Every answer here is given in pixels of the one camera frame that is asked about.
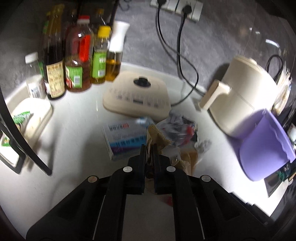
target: white countertop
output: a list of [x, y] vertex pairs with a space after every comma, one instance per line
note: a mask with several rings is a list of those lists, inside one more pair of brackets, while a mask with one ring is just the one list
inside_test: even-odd
[[[180, 92], [185, 95], [190, 90], [177, 77], [168, 74], [131, 64], [122, 64], [121, 70], [135, 71], [143, 76], [146, 74], [164, 80], [171, 102], [179, 100]], [[109, 159], [102, 134], [104, 123], [130, 118], [104, 109], [102, 95], [110, 85], [111, 83], [92, 85], [85, 92], [67, 92], [60, 100], [51, 101], [53, 116], [34, 150], [44, 163], [53, 168], [52, 176], [47, 176], [36, 165], [25, 166], [18, 175], [0, 162], [0, 204], [22, 236], [25, 237], [36, 221], [88, 176], [110, 176], [127, 164], [128, 159]], [[17, 91], [24, 92], [24, 88], [25, 83]], [[198, 123], [200, 140], [209, 139], [212, 142], [210, 150], [196, 165], [193, 175], [210, 175], [228, 192], [234, 192], [244, 202], [256, 204], [270, 216], [281, 200], [287, 183], [282, 183], [268, 198], [264, 180], [249, 180], [237, 160], [233, 148], [236, 144], [230, 143], [230, 139], [216, 126], [208, 112], [196, 109], [194, 103], [199, 98], [197, 94], [193, 94], [192, 98], [174, 107], [176, 111]], [[123, 240], [136, 240], [140, 237], [142, 240], [155, 240], [160, 236], [162, 240], [174, 239], [172, 207], [161, 201], [161, 197], [147, 192], [142, 196], [128, 195]]]

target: power strip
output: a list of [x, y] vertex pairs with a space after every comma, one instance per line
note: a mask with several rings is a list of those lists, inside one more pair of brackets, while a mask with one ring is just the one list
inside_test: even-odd
[[[179, 15], [183, 15], [182, 9], [189, 4], [192, 8], [192, 13], [187, 16], [187, 18], [193, 21], [199, 21], [202, 12], [203, 3], [197, 0], [167, 0], [165, 4], [162, 5], [162, 9], [174, 12]], [[152, 0], [150, 6], [158, 7], [157, 0]]]

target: purple container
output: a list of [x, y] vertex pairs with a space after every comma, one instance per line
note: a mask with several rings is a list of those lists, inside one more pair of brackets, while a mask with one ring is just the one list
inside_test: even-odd
[[274, 173], [288, 161], [295, 160], [295, 152], [284, 129], [269, 111], [244, 140], [239, 156], [245, 174], [259, 181]]

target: black knob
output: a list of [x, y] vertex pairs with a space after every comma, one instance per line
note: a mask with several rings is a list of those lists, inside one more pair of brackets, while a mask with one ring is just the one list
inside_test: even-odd
[[151, 86], [150, 82], [145, 77], [139, 77], [138, 79], [134, 80], [133, 82], [135, 83], [135, 85], [140, 86], [140, 87], [150, 87]]

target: white pump nozzle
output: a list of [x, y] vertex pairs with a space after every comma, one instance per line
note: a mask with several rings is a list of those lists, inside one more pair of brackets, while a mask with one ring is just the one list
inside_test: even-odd
[[129, 26], [129, 23], [114, 21], [112, 26], [112, 36], [109, 47], [110, 52], [119, 53], [123, 51], [124, 37]]

